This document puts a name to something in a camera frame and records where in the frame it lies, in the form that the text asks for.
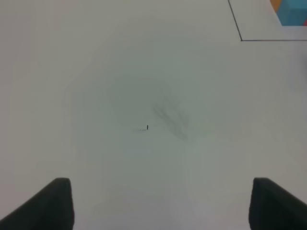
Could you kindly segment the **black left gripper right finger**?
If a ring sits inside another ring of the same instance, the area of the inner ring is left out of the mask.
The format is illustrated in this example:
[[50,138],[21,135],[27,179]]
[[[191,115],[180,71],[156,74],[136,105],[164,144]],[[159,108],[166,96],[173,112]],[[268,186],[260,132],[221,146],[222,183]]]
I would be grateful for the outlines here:
[[252,230],[305,230],[307,205],[268,178],[254,178],[248,221]]

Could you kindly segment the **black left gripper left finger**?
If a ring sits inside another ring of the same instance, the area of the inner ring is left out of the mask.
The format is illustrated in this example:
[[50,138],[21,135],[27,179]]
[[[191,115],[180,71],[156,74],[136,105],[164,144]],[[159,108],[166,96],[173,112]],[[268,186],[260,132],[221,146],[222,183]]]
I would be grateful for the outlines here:
[[2,230],[71,230],[74,207],[71,181],[56,178],[0,220]]

